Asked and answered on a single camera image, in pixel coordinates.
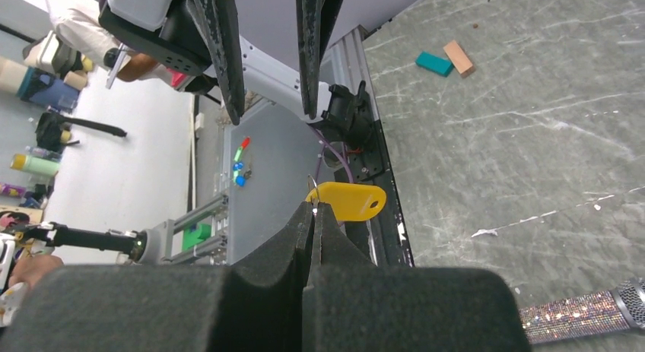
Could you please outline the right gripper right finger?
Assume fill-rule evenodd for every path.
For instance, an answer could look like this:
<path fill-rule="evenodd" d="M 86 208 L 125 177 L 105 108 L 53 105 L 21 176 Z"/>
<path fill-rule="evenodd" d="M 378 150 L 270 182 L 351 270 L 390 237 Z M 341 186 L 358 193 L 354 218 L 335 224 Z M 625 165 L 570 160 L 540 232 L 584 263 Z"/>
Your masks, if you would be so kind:
<path fill-rule="evenodd" d="M 481 268 L 374 265 L 320 204 L 303 290 L 305 351 L 528 351 L 504 280 Z"/>

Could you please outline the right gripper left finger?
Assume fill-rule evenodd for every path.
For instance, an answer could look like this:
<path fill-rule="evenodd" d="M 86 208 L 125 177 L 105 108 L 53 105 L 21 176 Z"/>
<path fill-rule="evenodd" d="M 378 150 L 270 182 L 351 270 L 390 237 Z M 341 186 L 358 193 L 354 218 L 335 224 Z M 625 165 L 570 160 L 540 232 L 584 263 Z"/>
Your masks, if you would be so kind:
<path fill-rule="evenodd" d="M 299 351 L 313 207 L 231 266 L 63 266 L 28 293 L 3 351 Z"/>

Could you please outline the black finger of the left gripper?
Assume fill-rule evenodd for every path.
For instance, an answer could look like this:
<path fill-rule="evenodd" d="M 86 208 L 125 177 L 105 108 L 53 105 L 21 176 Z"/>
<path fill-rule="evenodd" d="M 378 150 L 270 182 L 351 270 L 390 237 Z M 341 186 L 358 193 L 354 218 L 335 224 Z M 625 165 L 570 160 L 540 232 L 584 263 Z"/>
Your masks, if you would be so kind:
<path fill-rule="evenodd" d="M 245 87 L 234 0 L 192 0 L 192 19 L 208 48 L 222 100 L 233 125 L 244 114 Z"/>
<path fill-rule="evenodd" d="M 319 69 L 343 0 L 296 0 L 300 92 L 304 114 L 317 116 Z"/>

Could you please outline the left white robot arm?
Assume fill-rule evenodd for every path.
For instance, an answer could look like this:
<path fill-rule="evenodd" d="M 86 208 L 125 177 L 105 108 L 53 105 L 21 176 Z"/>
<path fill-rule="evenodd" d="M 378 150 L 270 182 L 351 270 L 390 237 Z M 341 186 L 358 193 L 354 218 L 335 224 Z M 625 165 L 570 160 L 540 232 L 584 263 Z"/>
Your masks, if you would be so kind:
<path fill-rule="evenodd" d="M 376 145 L 365 83 L 356 93 L 319 78 L 343 0 L 295 0 L 298 68 L 239 33 L 235 0 L 99 0 L 99 22 L 118 41 L 162 66 L 198 77 L 212 71 L 233 124 L 247 90 L 289 109 L 331 142 L 360 152 Z"/>

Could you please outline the bunch of coloured keys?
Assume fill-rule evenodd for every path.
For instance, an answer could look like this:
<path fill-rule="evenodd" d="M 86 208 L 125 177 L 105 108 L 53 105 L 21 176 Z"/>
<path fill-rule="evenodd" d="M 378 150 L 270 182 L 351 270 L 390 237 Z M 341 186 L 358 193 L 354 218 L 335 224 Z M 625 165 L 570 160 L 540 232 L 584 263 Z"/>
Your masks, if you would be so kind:
<path fill-rule="evenodd" d="M 245 158 L 248 147 L 251 143 L 251 137 L 245 137 L 234 152 L 232 164 L 232 180 L 238 188 L 246 186 L 248 180 L 252 177 L 250 161 Z"/>

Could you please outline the teal wooden block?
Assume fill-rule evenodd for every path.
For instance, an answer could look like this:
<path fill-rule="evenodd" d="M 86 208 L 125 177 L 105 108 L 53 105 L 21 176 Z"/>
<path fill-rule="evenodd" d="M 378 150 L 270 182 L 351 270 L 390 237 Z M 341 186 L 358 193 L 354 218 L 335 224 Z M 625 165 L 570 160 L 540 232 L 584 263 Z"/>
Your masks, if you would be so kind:
<path fill-rule="evenodd" d="M 415 64 L 442 77 L 447 77 L 453 70 L 452 62 L 428 52 L 421 52 L 416 58 Z"/>

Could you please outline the black tool with led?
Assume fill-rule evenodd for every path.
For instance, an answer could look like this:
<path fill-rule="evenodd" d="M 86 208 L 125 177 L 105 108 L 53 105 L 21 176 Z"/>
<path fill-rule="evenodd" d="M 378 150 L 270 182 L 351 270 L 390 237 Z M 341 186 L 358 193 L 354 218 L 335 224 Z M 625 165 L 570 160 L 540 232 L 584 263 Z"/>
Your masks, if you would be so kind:
<path fill-rule="evenodd" d="M 58 223 L 20 224 L 3 231 L 21 246 L 40 246 L 50 250 L 73 246 L 100 251 L 119 252 L 137 262 L 143 256 L 148 237 L 145 233 L 109 230 L 98 233 Z"/>

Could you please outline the tan wooden block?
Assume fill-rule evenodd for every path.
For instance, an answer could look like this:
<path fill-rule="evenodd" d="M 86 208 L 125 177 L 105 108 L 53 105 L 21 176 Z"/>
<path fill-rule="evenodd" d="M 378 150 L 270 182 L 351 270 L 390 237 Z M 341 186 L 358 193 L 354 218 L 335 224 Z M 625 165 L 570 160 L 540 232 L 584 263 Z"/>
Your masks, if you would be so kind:
<path fill-rule="evenodd" d="M 443 51 L 462 78 L 468 77 L 475 70 L 474 64 L 455 40 L 447 43 Z"/>

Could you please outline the green bottle yellow cap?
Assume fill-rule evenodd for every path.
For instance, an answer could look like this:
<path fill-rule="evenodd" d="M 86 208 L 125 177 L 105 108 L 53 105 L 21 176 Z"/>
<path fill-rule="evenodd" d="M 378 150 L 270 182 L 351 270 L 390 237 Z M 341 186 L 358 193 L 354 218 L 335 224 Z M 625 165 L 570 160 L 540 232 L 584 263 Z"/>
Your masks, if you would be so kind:
<path fill-rule="evenodd" d="M 59 171 L 59 163 L 31 155 L 15 154 L 10 168 L 33 175 L 54 177 Z"/>

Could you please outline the glitter microphone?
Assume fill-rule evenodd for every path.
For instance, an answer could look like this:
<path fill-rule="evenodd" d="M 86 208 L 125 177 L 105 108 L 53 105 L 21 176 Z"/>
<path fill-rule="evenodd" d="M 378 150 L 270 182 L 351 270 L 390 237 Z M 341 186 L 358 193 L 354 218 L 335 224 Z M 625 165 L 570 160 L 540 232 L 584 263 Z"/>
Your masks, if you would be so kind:
<path fill-rule="evenodd" d="M 633 277 L 611 290 L 522 308 L 531 344 L 547 344 L 644 329 L 644 279 Z"/>

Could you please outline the black front rail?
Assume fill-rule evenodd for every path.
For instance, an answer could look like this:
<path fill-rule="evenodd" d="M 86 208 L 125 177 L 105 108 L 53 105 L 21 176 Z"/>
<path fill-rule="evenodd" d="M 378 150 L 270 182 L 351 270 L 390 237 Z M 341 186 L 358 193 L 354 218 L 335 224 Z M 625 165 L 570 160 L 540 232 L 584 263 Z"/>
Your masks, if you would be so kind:
<path fill-rule="evenodd" d="M 368 124 L 367 138 L 348 151 L 348 165 L 355 183 L 371 187 L 376 194 L 367 209 L 371 218 L 347 222 L 350 241 L 375 265 L 413 267 L 414 256 L 393 173 L 381 121 L 374 109 L 358 114 Z"/>

